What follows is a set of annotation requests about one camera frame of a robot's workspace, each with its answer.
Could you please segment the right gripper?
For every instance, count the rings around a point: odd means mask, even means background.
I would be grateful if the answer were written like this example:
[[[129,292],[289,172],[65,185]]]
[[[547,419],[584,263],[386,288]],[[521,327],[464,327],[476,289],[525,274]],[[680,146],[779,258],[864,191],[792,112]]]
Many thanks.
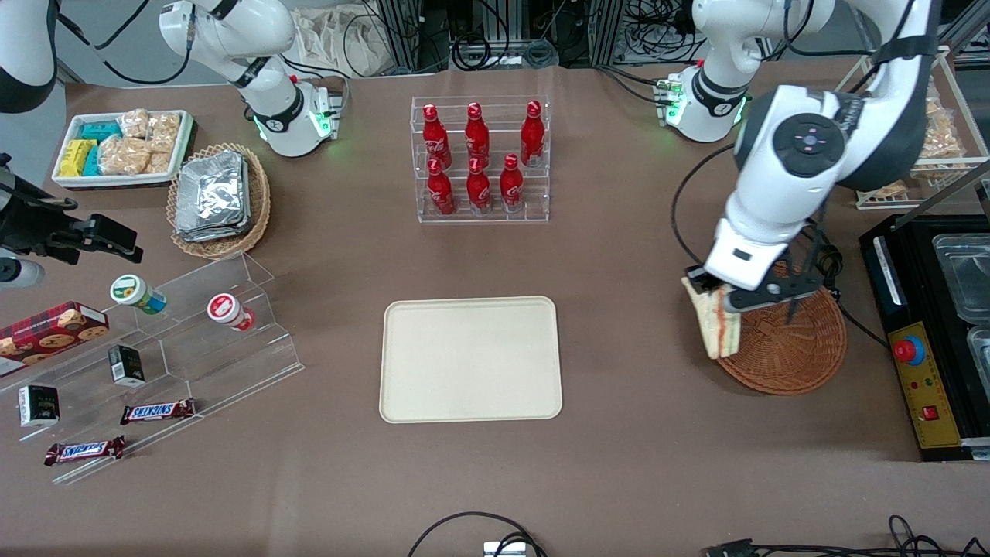
[[[144,258],[144,251],[137,245],[137,233],[110,217],[92,215],[91,221],[74,222],[50,234],[47,225],[47,209],[2,191],[1,243],[5,250],[28,254],[32,246],[46,239],[45,256],[68,265],[77,265],[82,251],[91,248],[131,263],[141,263]]]

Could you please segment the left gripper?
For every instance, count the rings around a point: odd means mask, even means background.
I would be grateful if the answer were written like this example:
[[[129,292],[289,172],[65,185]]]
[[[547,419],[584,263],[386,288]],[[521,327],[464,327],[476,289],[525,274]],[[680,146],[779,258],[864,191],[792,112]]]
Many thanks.
[[[721,279],[729,284],[722,308],[727,313],[747,313],[763,306],[763,295],[756,290],[787,246],[754,242],[733,230],[727,218],[721,218],[705,268],[686,268],[686,279],[695,293],[717,292]]]

